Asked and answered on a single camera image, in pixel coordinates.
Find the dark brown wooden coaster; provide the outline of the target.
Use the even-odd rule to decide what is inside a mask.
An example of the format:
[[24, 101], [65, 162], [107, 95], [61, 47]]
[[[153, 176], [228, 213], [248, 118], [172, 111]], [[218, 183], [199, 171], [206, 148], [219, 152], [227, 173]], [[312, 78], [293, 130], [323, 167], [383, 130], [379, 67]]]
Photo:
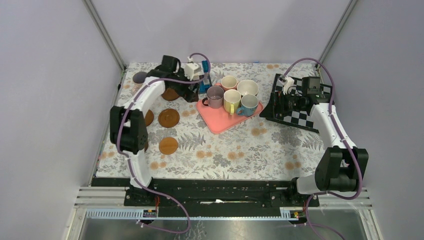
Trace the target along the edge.
[[164, 109], [158, 116], [159, 124], [164, 128], [172, 128], [180, 121], [180, 115], [177, 110], [172, 108]]
[[149, 109], [146, 113], [146, 115], [144, 116], [144, 122], [145, 125], [148, 127], [149, 125], [152, 124], [153, 120], [154, 120], [155, 116], [154, 113]]
[[172, 88], [167, 88], [161, 96], [166, 101], [174, 101], [180, 97], [180, 95]]

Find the tall pink beige mug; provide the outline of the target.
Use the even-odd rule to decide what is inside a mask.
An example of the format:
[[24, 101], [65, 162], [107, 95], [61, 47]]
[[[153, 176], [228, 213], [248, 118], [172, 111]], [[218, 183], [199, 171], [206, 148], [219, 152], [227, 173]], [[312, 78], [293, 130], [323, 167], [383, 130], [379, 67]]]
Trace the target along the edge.
[[134, 83], [134, 87], [131, 90], [132, 95], [134, 96], [138, 90], [143, 86], [145, 79], [147, 77], [147, 72], [145, 71], [139, 71], [135, 73], [132, 77], [132, 81]]

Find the light wooden coaster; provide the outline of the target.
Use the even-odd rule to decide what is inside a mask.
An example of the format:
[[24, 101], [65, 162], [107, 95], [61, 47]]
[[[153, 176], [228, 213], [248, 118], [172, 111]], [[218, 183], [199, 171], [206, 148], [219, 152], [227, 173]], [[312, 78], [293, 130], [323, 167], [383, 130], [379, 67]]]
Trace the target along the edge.
[[162, 154], [171, 155], [176, 152], [178, 141], [173, 137], [165, 137], [160, 141], [158, 148]]

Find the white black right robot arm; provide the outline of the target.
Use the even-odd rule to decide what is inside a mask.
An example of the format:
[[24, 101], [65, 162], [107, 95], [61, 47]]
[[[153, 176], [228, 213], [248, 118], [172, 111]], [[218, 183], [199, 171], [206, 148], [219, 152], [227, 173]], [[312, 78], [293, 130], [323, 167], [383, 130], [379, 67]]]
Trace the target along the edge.
[[286, 193], [293, 206], [301, 205], [310, 194], [356, 192], [362, 187], [369, 154], [348, 137], [337, 116], [332, 92], [332, 86], [321, 84], [317, 76], [276, 74], [269, 102], [260, 113], [269, 121], [315, 129], [323, 141], [325, 152], [315, 172], [295, 179], [295, 187]]

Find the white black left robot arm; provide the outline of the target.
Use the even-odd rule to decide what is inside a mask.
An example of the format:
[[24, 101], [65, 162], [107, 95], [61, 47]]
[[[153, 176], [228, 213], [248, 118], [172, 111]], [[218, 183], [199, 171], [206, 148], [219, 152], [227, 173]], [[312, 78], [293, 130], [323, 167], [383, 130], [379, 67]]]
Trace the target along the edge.
[[139, 188], [136, 199], [144, 206], [152, 204], [155, 192], [149, 188], [152, 176], [145, 159], [148, 131], [145, 117], [153, 103], [172, 89], [178, 97], [192, 103], [199, 99], [200, 82], [208, 76], [202, 66], [193, 61], [182, 64], [173, 56], [164, 55], [161, 64], [148, 72], [138, 72], [134, 82], [141, 85], [133, 98], [122, 106], [113, 106], [109, 113], [110, 141], [124, 155], [130, 171], [130, 183]]

